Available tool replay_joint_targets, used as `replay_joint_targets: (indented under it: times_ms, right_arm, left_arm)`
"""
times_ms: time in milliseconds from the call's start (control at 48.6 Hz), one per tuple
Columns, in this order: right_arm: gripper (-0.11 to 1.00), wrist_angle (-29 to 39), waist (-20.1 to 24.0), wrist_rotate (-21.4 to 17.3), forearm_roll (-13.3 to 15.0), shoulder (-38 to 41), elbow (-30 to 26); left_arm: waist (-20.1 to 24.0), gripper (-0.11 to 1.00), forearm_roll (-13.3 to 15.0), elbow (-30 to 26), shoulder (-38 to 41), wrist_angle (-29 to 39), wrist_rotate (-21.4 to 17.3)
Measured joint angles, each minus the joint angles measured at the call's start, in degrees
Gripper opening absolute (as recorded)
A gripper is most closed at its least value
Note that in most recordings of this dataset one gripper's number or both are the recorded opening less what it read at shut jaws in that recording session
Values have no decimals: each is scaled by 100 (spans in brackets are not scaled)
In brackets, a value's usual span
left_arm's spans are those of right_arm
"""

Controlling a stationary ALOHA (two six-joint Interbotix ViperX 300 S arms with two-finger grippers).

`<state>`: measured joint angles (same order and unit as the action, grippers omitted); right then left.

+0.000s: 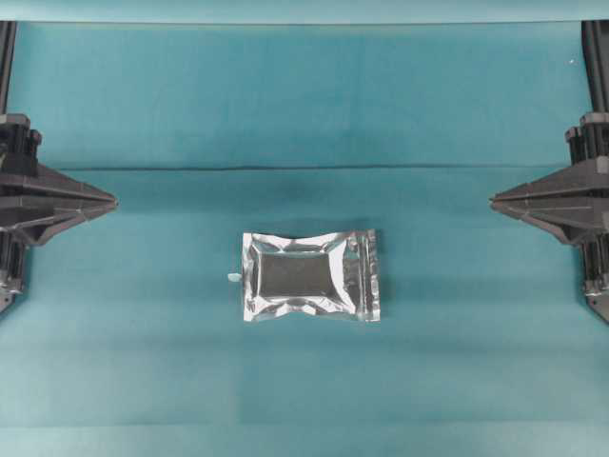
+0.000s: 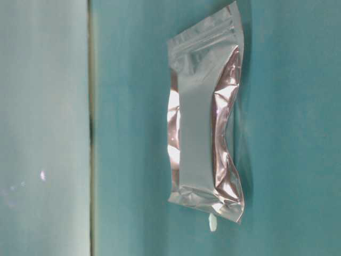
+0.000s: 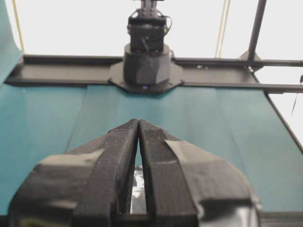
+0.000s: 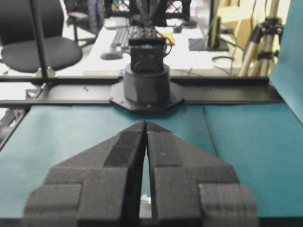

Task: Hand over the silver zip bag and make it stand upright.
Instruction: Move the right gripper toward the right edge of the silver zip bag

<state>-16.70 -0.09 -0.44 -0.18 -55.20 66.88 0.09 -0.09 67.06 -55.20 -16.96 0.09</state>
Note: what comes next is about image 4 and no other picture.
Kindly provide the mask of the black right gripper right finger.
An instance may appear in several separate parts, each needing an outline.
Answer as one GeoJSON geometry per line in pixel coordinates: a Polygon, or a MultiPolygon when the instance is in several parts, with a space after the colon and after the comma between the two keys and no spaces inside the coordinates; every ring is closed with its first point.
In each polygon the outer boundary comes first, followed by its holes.
{"type": "Polygon", "coordinates": [[[147,122],[152,215],[160,227],[256,227],[252,190],[232,165],[147,122]]]}

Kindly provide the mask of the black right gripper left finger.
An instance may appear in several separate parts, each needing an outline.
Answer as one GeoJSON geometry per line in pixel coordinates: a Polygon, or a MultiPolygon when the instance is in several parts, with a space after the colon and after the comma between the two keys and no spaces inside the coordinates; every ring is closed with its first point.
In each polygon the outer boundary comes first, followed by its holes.
{"type": "Polygon", "coordinates": [[[26,227],[133,227],[139,223],[146,123],[50,168],[24,207],[26,227]]]}

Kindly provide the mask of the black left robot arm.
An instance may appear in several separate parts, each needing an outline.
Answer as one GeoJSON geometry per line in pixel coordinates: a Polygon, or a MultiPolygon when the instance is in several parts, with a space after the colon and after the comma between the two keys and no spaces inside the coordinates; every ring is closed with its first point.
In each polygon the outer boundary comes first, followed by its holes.
{"type": "Polygon", "coordinates": [[[138,104],[160,105],[170,97],[166,38],[156,29],[167,26],[167,1],[133,0],[132,6],[138,12],[131,17],[136,29],[128,42],[131,61],[125,67],[124,96],[138,104]]]}

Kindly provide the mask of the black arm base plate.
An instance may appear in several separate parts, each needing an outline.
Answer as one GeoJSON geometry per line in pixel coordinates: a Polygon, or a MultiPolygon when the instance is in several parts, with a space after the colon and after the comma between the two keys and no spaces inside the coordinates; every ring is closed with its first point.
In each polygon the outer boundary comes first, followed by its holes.
{"type": "Polygon", "coordinates": [[[173,82],[161,91],[121,81],[111,86],[109,101],[131,112],[161,112],[183,103],[185,99],[183,87],[173,82]]]}

